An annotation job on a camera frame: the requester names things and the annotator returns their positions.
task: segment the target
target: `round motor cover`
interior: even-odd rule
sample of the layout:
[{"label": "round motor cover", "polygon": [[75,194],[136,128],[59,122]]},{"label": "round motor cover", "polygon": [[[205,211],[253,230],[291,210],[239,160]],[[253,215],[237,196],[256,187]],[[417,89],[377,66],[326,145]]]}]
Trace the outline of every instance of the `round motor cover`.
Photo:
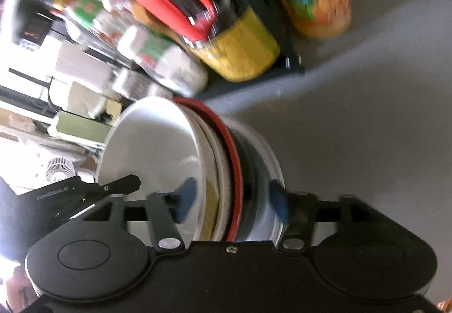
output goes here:
[{"label": "round motor cover", "polygon": [[425,293],[437,268],[435,253],[418,238],[406,243],[360,233],[326,238],[316,248],[314,263],[334,287],[369,300]]},{"label": "round motor cover", "polygon": [[38,241],[25,261],[35,290],[63,300],[96,301],[137,282],[155,258],[153,250],[108,224],[69,222]]}]

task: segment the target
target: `white container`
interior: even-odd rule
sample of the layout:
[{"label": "white container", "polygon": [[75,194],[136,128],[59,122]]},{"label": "white container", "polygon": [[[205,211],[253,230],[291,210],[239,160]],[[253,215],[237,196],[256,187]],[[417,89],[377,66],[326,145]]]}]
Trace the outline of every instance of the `white container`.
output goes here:
[{"label": "white container", "polygon": [[207,70],[175,43],[149,30],[131,26],[118,42],[118,51],[134,60],[155,81],[185,97],[207,85]]}]

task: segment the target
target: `metal screw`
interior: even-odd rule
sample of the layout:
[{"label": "metal screw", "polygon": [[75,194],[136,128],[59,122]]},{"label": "metal screw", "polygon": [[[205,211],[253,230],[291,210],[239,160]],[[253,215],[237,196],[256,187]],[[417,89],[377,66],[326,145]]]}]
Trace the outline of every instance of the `metal screw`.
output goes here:
[{"label": "metal screw", "polygon": [[180,244],[180,240],[176,238],[164,238],[159,241],[159,247],[164,249],[176,249]]},{"label": "metal screw", "polygon": [[286,249],[300,250],[305,246],[305,242],[301,239],[291,238],[283,241],[282,246]]},{"label": "metal screw", "polygon": [[237,253],[239,251],[239,248],[237,247],[227,247],[226,252],[228,253]]}]

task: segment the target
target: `cable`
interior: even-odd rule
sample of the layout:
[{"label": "cable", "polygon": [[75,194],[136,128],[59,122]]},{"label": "cable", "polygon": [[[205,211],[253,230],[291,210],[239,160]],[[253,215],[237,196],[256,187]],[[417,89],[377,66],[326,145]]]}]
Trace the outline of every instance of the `cable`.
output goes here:
[{"label": "cable", "polygon": [[54,77],[50,77],[50,82],[49,82],[49,87],[47,88],[47,101],[48,101],[48,106],[50,108],[50,110],[52,110],[55,114],[58,114],[58,110],[56,110],[55,105],[53,105],[52,100],[50,99],[50,86],[52,84],[54,80]]},{"label": "cable", "polygon": [[35,77],[29,76],[28,74],[19,72],[18,70],[15,70],[15,69],[12,69],[12,68],[8,68],[8,72],[10,72],[12,74],[15,74],[16,76],[25,78],[26,80],[28,80],[30,82],[33,82],[33,83],[36,83],[36,84],[38,84],[38,85],[40,85],[40,86],[42,86],[44,88],[49,88],[50,84],[52,83],[52,81],[50,81],[50,83],[41,81],[40,79],[36,79]]}]

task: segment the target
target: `black wire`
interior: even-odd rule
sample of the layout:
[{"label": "black wire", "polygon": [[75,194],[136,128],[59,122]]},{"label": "black wire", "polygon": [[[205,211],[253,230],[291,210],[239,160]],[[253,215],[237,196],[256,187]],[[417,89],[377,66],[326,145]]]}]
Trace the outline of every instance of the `black wire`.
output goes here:
[{"label": "black wire", "polygon": [[10,72],[12,74],[15,74],[16,76],[25,78],[26,80],[28,80],[30,82],[33,82],[33,83],[36,83],[36,84],[38,84],[38,85],[40,85],[40,86],[42,86],[44,88],[49,88],[50,84],[51,84],[51,81],[50,81],[50,83],[44,82],[44,81],[41,81],[40,79],[36,79],[36,78],[34,78],[32,76],[29,76],[28,74],[19,72],[18,70],[14,70],[12,68],[8,68],[8,72]]},{"label": "black wire", "polygon": [[8,308],[8,310],[9,310],[11,313],[13,313],[13,310],[11,309],[11,307],[10,307],[8,301],[6,301],[6,308]]},{"label": "black wire", "polygon": [[52,110],[55,114],[58,114],[58,110],[56,110],[55,105],[53,105],[53,102],[50,99],[50,87],[51,87],[53,80],[54,80],[54,78],[51,77],[50,82],[49,82],[49,88],[47,89],[47,100],[48,100],[47,104],[48,104],[50,110]]}]

